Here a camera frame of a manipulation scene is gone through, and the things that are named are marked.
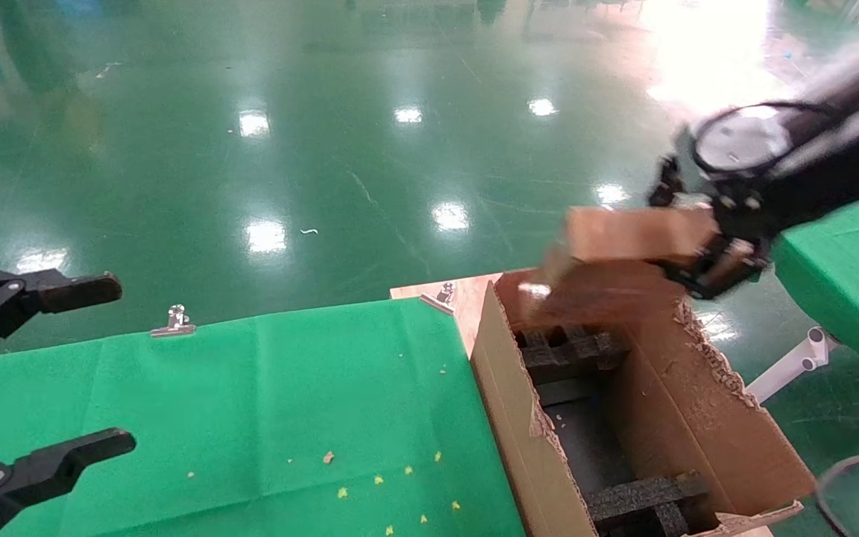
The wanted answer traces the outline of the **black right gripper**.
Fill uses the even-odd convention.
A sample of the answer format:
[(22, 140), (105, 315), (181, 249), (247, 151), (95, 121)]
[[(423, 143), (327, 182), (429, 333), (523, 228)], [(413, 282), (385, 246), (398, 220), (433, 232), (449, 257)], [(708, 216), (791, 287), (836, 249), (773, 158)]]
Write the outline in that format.
[(722, 235), (685, 261), (664, 261), (666, 279), (697, 300), (756, 282), (781, 232), (859, 200), (859, 136), (849, 112), (719, 112), (679, 129), (658, 161), (648, 207), (709, 200)]

